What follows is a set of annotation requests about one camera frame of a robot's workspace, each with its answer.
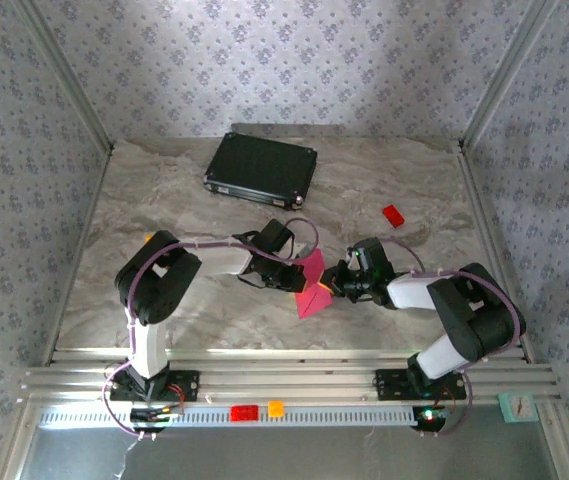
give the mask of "black robot arm segment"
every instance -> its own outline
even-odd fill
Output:
[[[460,271],[476,275],[501,291],[479,263],[471,263]],[[469,362],[477,362],[513,338],[515,325],[508,307],[485,286],[465,277],[451,277],[427,288],[451,343]],[[526,322],[517,307],[513,307],[522,335],[526,332]]]
[[[128,307],[128,293],[133,279],[142,266],[159,250],[179,240],[166,230],[151,237],[115,277],[120,302]],[[141,325],[153,325],[168,318],[179,305],[202,262],[183,248],[176,248],[159,257],[154,265],[166,269],[163,276],[148,268],[135,289],[131,310]]]
[[[348,254],[351,261],[353,257],[357,260],[359,268],[352,270],[349,268],[350,261],[340,260],[336,266],[324,272],[321,283],[333,295],[346,297],[353,303],[368,296],[377,305],[394,308],[387,286],[397,275],[379,239],[367,238],[357,242],[348,249]]]
[[[273,219],[261,232],[246,232],[235,238],[247,245],[253,245],[262,252],[275,254],[294,240],[293,232],[282,223]],[[301,292],[306,285],[304,267],[287,265],[277,260],[253,254],[251,263],[244,274],[257,273],[267,288],[285,292]]]

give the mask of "wire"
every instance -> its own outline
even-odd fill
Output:
[[[104,367],[104,371],[102,372],[102,375],[104,375],[104,380],[106,380],[108,378],[108,373],[106,373],[106,372],[108,372],[108,369],[111,367],[114,367],[116,365],[119,365],[119,363],[111,362],[106,367]]]
[[[258,290],[263,290],[263,289],[266,288],[264,285],[258,285],[257,283],[253,283],[253,282],[251,282],[251,281],[249,281],[249,280],[246,280],[245,278],[242,278],[242,277],[240,277],[239,275],[237,276],[237,279],[238,279],[240,282],[245,283],[245,284],[247,284],[247,285],[250,286],[250,287],[257,288]]]
[[[451,409],[451,413],[453,413],[455,411],[455,396],[453,395],[453,392],[451,392],[451,389],[446,387],[446,386],[444,388],[442,388],[442,390],[440,390],[440,395],[439,395],[439,397],[437,397],[437,400],[435,401],[435,403],[433,404],[433,406],[431,408],[435,408],[439,405],[439,403],[443,400],[442,393],[444,393],[444,392],[448,392],[451,399],[453,399],[453,408]]]
[[[186,395],[184,394],[184,390],[182,390],[179,385],[175,385],[175,384],[169,385],[168,389],[171,390],[172,392],[177,393],[177,396],[180,398],[180,403],[178,405],[180,408],[180,413],[182,415],[184,415],[184,402],[186,401]]]
[[[295,253],[295,234],[291,233],[291,251],[288,254],[287,259],[293,258],[293,253]]]
[[[493,355],[497,355],[498,353],[505,352],[506,350],[513,347],[517,343],[517,341],[519,340],[521,332],[522,332],[522,326],[520,324],[520,317],[517,314],[517,310],[515,309],[515,305],[513,304],[511,299],[508,298],[508,296],[500,288],[496,287],[491,282],[489,282],[489,281],[483,279],[482,277],[479,277],[473,273],[464,272],[461,270],[440,271],[437,273],[412,273],[411,275],[415,278],[438,278],[438,277],[447,277],[447,276],[464,277],[464,278],[472,280],[476,283],[479,283],[480,285],[482,285],[487,290],[490,290],[493,294],[495,294],[495,296],[497,298],[500,299],[500,301],[504,305],[506,305],[507,310],[511,314],[511,318],[513,319],[513,337],[511,337],[511,340],[506,345],[502,346],[501,348],[498,348],[497,350],[492,352],[489,356],[493,356]],[[470,367],[471,365],[473,365],[473,363],[468,363],[466,365],[461,366],[460,369],[466,369],[466,368]]]
[[[284,227],[288,227],[291,223],[294,223],[294,222],[302,222],[302,223],[306,223],[307,225],[310,225],[311,228],[313,229],[313,233],[315,234],[315,240],[313,241],[313,247],[311,247],[311,251],[308,253],[308,255],[301,257],[302,259],[308,258],[313,254],[313,252],[317,249],[317,246],[320,244],[320,233],[317,230],[317,227],[315,226],[315,224],[313,222],[311,222],[310,220],[304,218],[304,217],[291,218],[290,220],[288,220],[284,224]],[[291,247],[291,253],[289,255],[289,258],[292,256],[293,256],[293,248]]]
[[[142,434],[137,433],[135,430],[128,428],[126,425],[124,425],[122,422],[120,422],[120,420],[115,416],[115,413],[113,413],[113,410],[111,409],[111,406],[109,405],[108,400],[106,398],[106,389],[108,388],[108,384],[111,381],[113,381],[113,379],[115,378],[115,375],[117,375],[122,370],[125,370],[130,366],[131,366],[131,361],[128,360],[111,372],[111,374],[108,376],[108,378],[104,382],[104,385],[102,385],[102,401],[104,402],[104,406],[106,407],[106,411],[111,416],[113,421],[117,424],[117,426],[120,428],[120,430],[122,430],[123,432],[125,432],[129,435],[132,435],[134,437],[140,437],[141,436],[142,438],[144,438],[145,437],[144,433],[142,433]]]
[[[151,257],[148,260],[146,260],[146,262],[144,262],[142,267],[135,274],[135,277],[133,278],[133,281],[131,282],[131,286],[129,287],[128,297],[126,299],[127,317],[129,318],[128,329],[129,329],[129,337],[130,337],[130,344],[131,344],[131,357],[134,356],[136,351],[137,351],[137,345],[135,343],[135,335],[133,333],[133,331],[135,330],[135,326],[137,324],[137,318],[136,318],[135,313],[132,309],[133,299],[135,298],[135,290],[137,289],[137,286],[140,283],[142,276],[146,273],[146,271],[149,268],[151,268],[153,266],[153,264],[157,261],[158,258],[160,258],[162,255],[165,255],[166,253],[171,252],[173,250],[176,250],[178,248],[192,248],[192,249],[198,249],[198,248],[241,248],[241,249],[248,250],[250,252],[256,253],[257,255],[260,255],[264,258],[268,258],[270,260],[275,260],[277,262],[281,262],[281,263],[284,263],[287,265],[288,264],[301,264],[301,263],[303,263],[304,259],[310,257],[313,254],[313,252],[315,251],[315,249],[317,249],[317,246],[319,245],[319,241],[320,241],[320,234],[319,234],[319,231],[317,230],[317,227],[315,226],[315,224],[313,222],[311,222],[310,220],[307,220],[306,218],[302,218],[302,217],[291,218],[288,222],[286,222],[285,226],[290,225],[293,222],[306,223],[307,225],[310,225],[312,227],[313,232],[315,233],[315,240],[313,242],[313,248],[311,248],[311,251],[309,253],[307,253],[306,255],[297,257],[296,259],[287,259],[287,258],[278,257],[277,255],[272,255],[270,253],[263,252],[263,251],[259,250],[258,248],[254,247],[253,245],[245,245],[243,243],[231,243],[231,242],[226,242],[226,241],[224,241],[224,242],[212,241],[212,242],[205,242],[205,243],[189,243],[189,242],[172,243],[170,245],[167,245],[164,248],[161,248],[160,250],[155,252],[153,255],[151,255]]]
[[[391,243],[394,243],[395,245],[397,245],[398,247],[402,247],[404,250],[406,250],[408,253],[410,253],[413,256],[413,258],[415,259],[417,264],[420,266],[420,270],[422,270],[423,272],[426,271],[426,268],[424,267],[424,263],[422,263],[422,259],[417,255],[417,253],[415,253],[415,251],[411,247],[406,245],[404,242],[401,242],[400,240],[398,240],[395,237],[380,238],[379,240],[382,243],[391,242]]]
[[[466,372],[460,372],[460,374],[464,379],[464,383],[466,384],[466,389],[468,391],[468,403],[466,404],[466,410],[464,410],[464,413],[455,425],[443,432],[439,432],[437,435],[450,435],[456,432],[462,425],[464,425],[464,423],[466,423],[466,420],[468,420],[468,417],[471,414],[471,407],[473,406],[473,385],[471,385],[471,381],[469,380]]]

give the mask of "metal frame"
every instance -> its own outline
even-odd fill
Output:
[[[491,77],[473,118],[466,126],[464,143],[468,148],[473,148],[482,136],[511,81],[519,71],[522,62],[528,56],[531,47],[535,44],[542,28],[546,25],[548,17],[558,3],[558,0],[531,1],[508,50]]]
[[[60,86],[75,107],[95,146],[110,155],[113,142],[37,3],[34,0],[13,0],[13,4],[48,62],[48,67],[55,73]]]
[[[453,148],[453,151],[458,151],[456,144]],[[500,264],[472,172],[461,152],[458,161],[479,237],[488,257],[489,270],[507,293],[513,295],[514,288]],[[76,255],[74,271],[80,258],[81,250]],[[59,327],[62,309],[58,313],[56,321]],[[99,396],[104,374],[126,357],[125,349],[116,348],[53,351],[54,339],[51,340],[51,352],[47,357],[50,364],[27,372],[23,396],[18,400],[20,407],[7,434],[8,441],[0,453],[1,479],[19,478],[33,435],[40,423],[49,418],[45,415],[52,412],[99,415],[103,412]],[[372,385],[375,369],[405,368],[406,359],[413,353],[408,350],[167,350],[172,368],[197,369],[202,373],[198,401],[188,407],[188,412],[193,414],[219,412],[220,408],[237,403],[250,402],[263,407],[269,400],[282,400],[293,411],[338,409],[340,412],[361,411],[372,415],[389,409],[429,405],[430,402],[419,401],[379,402]],[[569,479],[569,419],[551,366],[535,363],[526,335],[520,346],[474,366],[468,374],[476,405],[497,405],[499,393],[533,393],[558,478]],[[131,406],[130,402],[113,405],[116,414],[121,415],[119,418],[124,418]],[[76,418],[75,422],[80,425],[82,421]],[[206,420],[198,422],[198,425],[211,425],[211,422]],[[376,424],[393,423],[380,421]]]
[[[44,348],[44,354],[42,356],[42,365],[48,365],[53,358],[53,352],[55,351],[55,344],[60,335],[60,329],[62,328],[62,319],[64,318],[64,311],[68,305],[68,301],[71,297],[71,290],[73,289],[73,284],[75,283],[75,278],[77,276],[77,271],[80,267],[80,262],[82,260],[82,253],[84,252],[84,246],[88,240],[88,232],[91,229],[91,224],[93,223],[93,215],[95,214],[95,209],[97,208],[97,201],[102,192],[102,185],[104,184],[104,179],[106,178],[106,170],[111,163],[111,153],[109,152],[104,159],[100,175],[95,182],[95,188],[91,194],[91,200],[89,202],[88,212],[84,217],[84,222],[82,224],[82,231],[80,232],[80,237],[77,242],[77,247],[73,253],[73,260],[69,268],[69,273],[64,284],[64,292],[62,294],[60,303],[55,310],[55,316],[53,317],[53,322],[46,340],[46,347]]]
[[[325,412],[347,415],[360,412],[359,417],[356,414],[354,421],[348,423],[352,425],[398,425],[398,412],[405,411],[406,407],[428,406],[432,400],[379,402],[372,380],[377,368],[405,367],[412,353],[379,350],[167,351],[172,367],[201,372],[200,395],[197,402],[188,404],[187,412],[202,414],[202,420],[198,415],[198,421],[191,426],[219,425],[220,420],[215,415],[204,415],[219,413],[220,409],[237,403],[265,407],[269,400],[282,400],[293,412],[316,411],[321,415]],[[23,407],[16,415],[13,441],[4,452],[6,460],[0,478],[19,478],[35,431],[40,424],[50,423],[52,414],[71,412],[79,415],[75,418],[78,425],[86,420],[83,415],[93,415],[89,420],[94,420],[95,426],[104,427],[100,389],[105,373],[125,357],[126,349],[65,349],[55,353],[49,367],[28,371],[22,388]],[[497,405],[499,393],[518,390],[532,392],[538,408],[552,408],[560,401],[551,367],[529,364],[521,348],[482,362],[468,374],[473,384],[475,405]],[[131,402],[112,404],[122,419],[132,405]],[[377,417],[373,421],[368,415]],[[339,424],[338,419],[338,415],[330,418],[322,415],[321,422],[335,425]],[[264,426],[278,424],[262,420],[266,423]],[[294,419],[291,422],[300,425],[304,424],[302,420],[301,423]],[[407,418],[403,424],[408,425],[409,421]]]

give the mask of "red block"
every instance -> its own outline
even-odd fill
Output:
[[[260,418],[257,405],[235,405],[231,407],[231,422],[255,422]]]
[[[404,217],[402,214],[395,208],[393,205],[389,205],[384,210],[382,210],[384,216],[391,222],[393,227],[397,228],[401,225],[404,225]]]

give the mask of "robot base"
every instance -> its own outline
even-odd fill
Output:
[[[462,376],[450,373],[429,385],[417,386],[409,378],[407,369],[375,370],[373,385],[377,389],[377,399],[380,401],[392,400],[424,400],[425,398],[437,400],[466,399],[466,387]]]
[[[180,397],[168,388],[169,385],[176,385],[184,392],[184,401],[194,402],[200,386],[200,372],[170,370],[167,365],[152,378],[144,378],[129,367],[113,379],[111,401],[178,403]]]
[[[440,412],[444,407],[413,407],[413,418],[417,420],[417,425],[411,427],[416,432],[437,433],[446,424],[446,417]]]

